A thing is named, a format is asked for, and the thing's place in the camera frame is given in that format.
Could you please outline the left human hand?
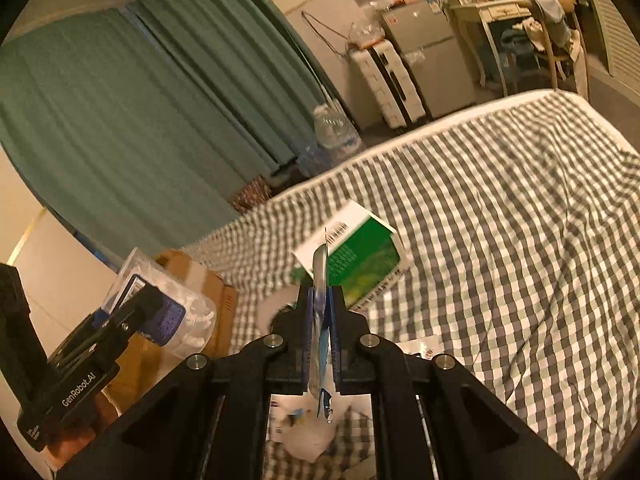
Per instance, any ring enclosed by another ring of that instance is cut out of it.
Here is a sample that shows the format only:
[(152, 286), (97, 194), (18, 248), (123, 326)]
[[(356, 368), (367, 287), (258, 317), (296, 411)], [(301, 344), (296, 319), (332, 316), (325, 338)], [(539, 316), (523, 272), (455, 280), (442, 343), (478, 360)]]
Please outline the left human hand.
[(118, 419), (118, 411), (104, 393), (98, 393), (93, 398), (93, 403), (93, 412), (86, 422), (78, 422), (75, 426), (64, 428), (44, 449), (44, 456), (52, 471), (60, 470)]

